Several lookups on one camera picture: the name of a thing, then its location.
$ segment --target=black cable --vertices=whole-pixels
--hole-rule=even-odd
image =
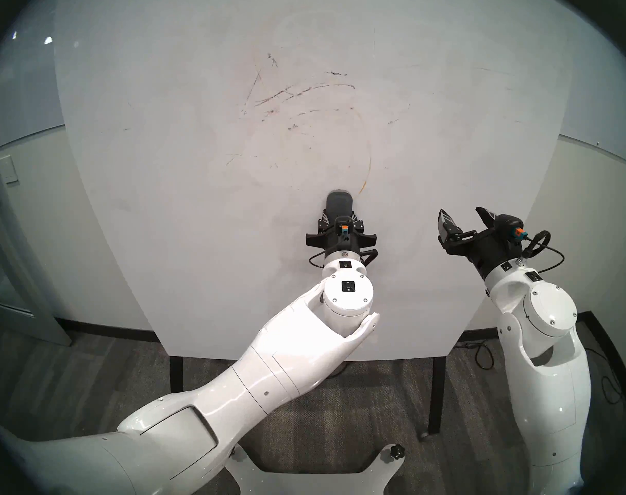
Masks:
[[[532,241],[531,238],[524,238],[528,241]],[[544,268],[544,269],[540,269],[540,271],[538,271],[538,273],[544,273],[545,271],[550,271],[553,268],[557,268],[558,266],[560,266],[563,262],[565,262],[565,256],[562,254],[562,252],[556,250],[555,248],[551,248],[551,246],[549,245],[543,245],[543,244],[539,244],[538,245],[540,248],[547,248],[551,251],[555,251],[558,255],[560,255],[560,262],[557,264],[554,264],[553,266],[551,266],[550,268]]]
[[[622,387],[620,387],[620,382],[618,381],[618,377],[615,376],[615,371],[613,370],[613,366],[608,361],[608,358],[606,358],[606,356],[602,355],[599,351],[595,351],[592,348],[584,348],[584,349],[586,351],[590,351],[591,353],[594,353],[595,355],[600,356],[601,358],[606,360],[606,363],[608,364],[609,368],[611,369],[611,374],[613,375],[613,379],[615,380],[615,383],[613,383],[611,378],[609,378],[608,376],[602,376],[602,380],[601,380],[602,394],[604,394],[604,399],[606,399],[606,402],[609,405],[616,405],[616,404],[618,404],[622,400]],[[608,395],[606,395],[606,387],[604,386],[605,382],[608,382],[608,384],[611,386],[611,390],[618,395],[618,398],[615,401],[613,401],[612,399],[609,399]]]
[[[484,370],[484,371],[489,371],[492,370],[494,368],[494,355],[492,354],[492,350],[489,349],[489,346],[487,344],[485,344],[487,341],[482,341],[480,343],[464,343],[464,344],[455,344],[453,346],[453,349],[475,349],[476,350],[476,356],[475,356],[475,361],[476,361],[476,365]],[[480,352],[480,349],[485,348],[487,350],[487,353],[489,353],[490,358],[492,359],[492,365],[490,365],[489,367],[485,367],[483,366],[479,361],[478,361],[478,354]]]
[[[309,262],[310,264],[312,264],[313,266],[315,266],[316,268],[324,269],[324,266],[319,266],[319,265],[317,265],[317,264],[315,264],[315,263],[313,262],[313,259],[315,259],[316,257],[321,256],[323,253],[324,253],[324,250],[322,250],[320,253],[316,253],[315,255],[313,255],[313,257],[311,257],[311,258],[308,260],[308,262]]]

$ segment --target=black baseboard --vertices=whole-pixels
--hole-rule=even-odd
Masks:
[[[91,323],[81,323],[56,317],[56,321],[65,331],[78,331],[90,333],[92,335],[102,335],[103,337],[114,337],[115,339],[131,339],[133,341],[144,341],[147,343],[158,343],[157,334],[152,330],[135,330],[132,328],[118,328],[115,326],[93,325]]]
[[[615,344],[613,344],[611,338],[606,333],[606,330],[604,330],[604,327],[592,311],[588,310],[586,312],[579,312],[576,320],[585,323],[586,328],[590,330],[590,333],[592,333],[592,336],[597,341],[597,344],[599,344],[599,347],[604,352],[604,355],[608,359],[608,363],[611,364],[613,374],[615,374],[618,378],[618,383],[622,389],[622,396],[624,398],[624,402],[626,403],[626,367],[622,361],[622,357],[620,357],[620,354],[615,347]]]
[[[486,339],[498,339],[498,330],[496,328],[465,330],[457,341],[458,343],[466,343],[471,341],[485,341]]]
[[[90,333],[92,335],[102,335],[104,337],[114,337],[116,339],[131,339],[133,341],[145,341],[150,343],[158,343],[159,339],[154,331],[135,330],[129,328],[117,328],[114,326],[93,325],[91,323],[81,323],[79,321],[71,321],[70,319],[62,319],[57,317],[56,320],[65,331],[76,331],[82,333]],[[618,378],[618,383],[622,388],[622,396],[626,402],[626,367],[618,350],[611,341],[604,327],[591,311],[579,312],[577,321],[585,323],[586,327],[592,333],[599,347],[604,352],[608,362],[613,367],[613,372]],[[459,336],[458,342],[484,341],[486,339],[498,339],[498,330],[496,328],[481,328],[478,330],[465,330]],[[170,361],[171,374],[171,390],[173,392],[182,391],[182,357],[173,356]]]

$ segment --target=whiteboard stand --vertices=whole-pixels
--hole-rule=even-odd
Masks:
[[[430,394],[430,418],[428,427],[419,438],[424,440],[429,435],[441,430],[441,412],[444,409],[444,386],[446,384],[446,357],[432,358],[432,391]]]
[[[243,495],[383,494],[386,484],[404,462],[404,449],[391,444],[377,454],[367,469],[357,474],[280,474],[259,469],[244,449],[236,445],[226,468],[240,485]]]

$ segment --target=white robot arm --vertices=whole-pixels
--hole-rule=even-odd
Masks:
[[[321,283],[273,317],[211,382],[156,399],[113,433],[26,442],[0,427],[1,439],[38,487],[64,494],[188,495],[224,467],[239,439],[267,414],[330,375],[379,321],[379,314],[370,314],[373,288],[358,250],[366,240],[360,239],[362,225],[354,226],[352,199],[345,192],[329,196],[332,205],[346,197],[349,217],[338,217],[327,200],[324,216],[333,216],[333,223],[327,219],[319,234],[307,235],[307,243],[325,242]],[[375,236],[364,237],[374,245]]]
[[[591,393],[585,350],[576,334],[576,306],[563,289],[526,265],[546,247],[548,232],[522,250],[527,234],[520,219],[476,210],[488,227],[480,233],[463,232],[442,209],[439,241],[449,254],[474,264],[501,311],[497,327],[512,410],[531,464],[529,493],[564,495],[583,484],[581,443]],[[534,365],[531,359],[551,347],[551,359]]]

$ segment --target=black metal leg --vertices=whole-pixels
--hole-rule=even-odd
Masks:
[[[441,430],[441,412],[444,409],[444,384],[446,383],[446,357],[435,356],[432,359],[432,394],[430,396],[430,421],[428,433]]]
[[[184,392],[182,379],[182,357],[169,356],[168,367],[170,372],[171,392]]]

